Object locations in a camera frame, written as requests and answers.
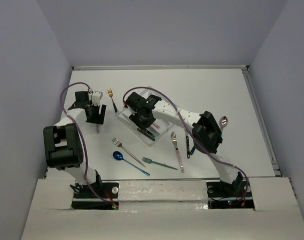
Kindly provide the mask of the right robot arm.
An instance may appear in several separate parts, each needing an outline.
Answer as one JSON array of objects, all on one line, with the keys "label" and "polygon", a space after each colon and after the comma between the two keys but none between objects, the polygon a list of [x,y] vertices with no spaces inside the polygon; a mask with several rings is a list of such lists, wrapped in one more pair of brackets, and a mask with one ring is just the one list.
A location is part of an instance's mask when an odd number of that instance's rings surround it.
[{"label": "right robot arm", "polygon": [[183,128],[193,139],[196,149],[208,155],[222,183],[227,196],[240,191],[240,184],[246,174],[235,166],[222,150],[222,130],[212,113],[195,113],[178,107],[169,97],[159,92],[143,97],[136,92],[123,95],[124,107],[129,108],[129,116],[139,129],[145,131],[156,120]]}]

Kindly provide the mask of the pink handled fork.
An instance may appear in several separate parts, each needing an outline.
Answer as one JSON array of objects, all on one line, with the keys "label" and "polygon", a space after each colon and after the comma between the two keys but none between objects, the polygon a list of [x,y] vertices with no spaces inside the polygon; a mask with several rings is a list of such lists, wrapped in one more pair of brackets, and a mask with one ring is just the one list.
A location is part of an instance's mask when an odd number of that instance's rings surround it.
[{"label": "pink handled fork", "polygon": [[177,156],[177,159],[178,159],[178,162],[179,162],[180,170],[181,170],[182,173],[185,173],[183,162],[182,162],[182,157],[180,155],[180,151],[179,151],[178,145],[177,145],[176,133],[173,131],[173,132],[171,132],[170,135],[171,135],[172,143],[173,143],[174,148],[175,148],[175,152],[176,152],[176,156]]}]

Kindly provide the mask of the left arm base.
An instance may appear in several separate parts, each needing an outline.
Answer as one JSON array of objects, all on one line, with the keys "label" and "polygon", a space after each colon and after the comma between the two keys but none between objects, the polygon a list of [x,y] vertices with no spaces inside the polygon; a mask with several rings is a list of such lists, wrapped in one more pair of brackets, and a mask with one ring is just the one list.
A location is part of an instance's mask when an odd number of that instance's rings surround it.
[{"label": "left arm base", "polygon": [[81,185],[77,181],[70,185],[73,191],[71,207],[75,210],[118,210],[119,209],[119,182],[102,181]]}]

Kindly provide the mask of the teal slim fork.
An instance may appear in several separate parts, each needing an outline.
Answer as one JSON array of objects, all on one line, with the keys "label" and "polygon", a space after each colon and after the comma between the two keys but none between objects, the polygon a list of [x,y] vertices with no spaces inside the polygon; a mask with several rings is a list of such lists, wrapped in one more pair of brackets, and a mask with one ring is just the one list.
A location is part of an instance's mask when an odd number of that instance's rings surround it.
[{"label": "teal slim fork", "polygon": [[164,164],[164,163],[160,163],[160,162],[153,161],[153,160],[151,160],[150,158],[143,157],[142,160],[143,160],[145,163],[148,163],[148,164],[156,164],[156,165],[159,165],[159,166],[162,166],[162,167],[165,167],[165,168],[169,168],[169,169],[172,169],[172,170],[177,170],[177,168],[175,168],[175,167],[166,165],[166,164]]}]

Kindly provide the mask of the dark marbled handled knife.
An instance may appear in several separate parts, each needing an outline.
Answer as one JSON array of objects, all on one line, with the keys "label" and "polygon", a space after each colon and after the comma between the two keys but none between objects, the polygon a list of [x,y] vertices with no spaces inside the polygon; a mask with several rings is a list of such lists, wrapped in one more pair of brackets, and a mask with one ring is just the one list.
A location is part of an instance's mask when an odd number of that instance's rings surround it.
[{"label": "dark marbled handled knife", "polygon": [[145,130],[142,130],[140,128],[137,128],[137,131],[141,134],[143,134],[145,137],[147,137],[148,139],[152,140],[153,142],[155,141],[155,138],[153,136],[151,136],[150,134],[148,134]]}]

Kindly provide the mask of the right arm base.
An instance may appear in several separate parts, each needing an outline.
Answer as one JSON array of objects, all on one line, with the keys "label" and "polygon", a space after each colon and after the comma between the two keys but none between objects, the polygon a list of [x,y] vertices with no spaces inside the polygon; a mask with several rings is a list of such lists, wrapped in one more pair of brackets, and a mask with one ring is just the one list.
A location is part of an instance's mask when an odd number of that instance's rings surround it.
[{"label": "right arm base", "polygon": [[254,201],[250,184],[248,184],[246,196],[243,198],[246,189],[246,182],[243,181],[240,189],[234,191],[223,185],[220,181],[206,183],[208,208],[214,209],[254,209]]}]

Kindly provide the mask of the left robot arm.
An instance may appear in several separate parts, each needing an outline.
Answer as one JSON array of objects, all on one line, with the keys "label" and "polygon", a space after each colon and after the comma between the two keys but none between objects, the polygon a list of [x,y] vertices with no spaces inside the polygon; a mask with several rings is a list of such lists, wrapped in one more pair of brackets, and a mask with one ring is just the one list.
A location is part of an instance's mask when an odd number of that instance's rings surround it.
[{"label": "left robot arm", "polygon": [[86,164],[85,140],[78,129],[85,123],[96,126],[104,123],[106,106],[100,104],[102,96],[101,91],[75,92],[75,101],[67,114],[43,130],[47,166],[70,174],[93,198],[102,193],[101,178]]}]

